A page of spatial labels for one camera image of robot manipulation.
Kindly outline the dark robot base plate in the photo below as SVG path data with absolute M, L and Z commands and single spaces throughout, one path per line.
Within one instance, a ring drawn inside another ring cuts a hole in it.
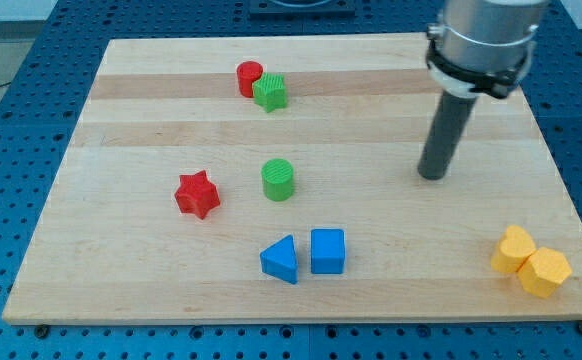
M 355 14 L 355 0 L 250 0 L 250 18 Z

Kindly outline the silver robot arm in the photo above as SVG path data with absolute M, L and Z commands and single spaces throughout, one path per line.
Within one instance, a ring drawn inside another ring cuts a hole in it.
M 528 74 L 548 0 L 447 0 L 427 28 L 426 65 L 451 95 L 504 99 Z

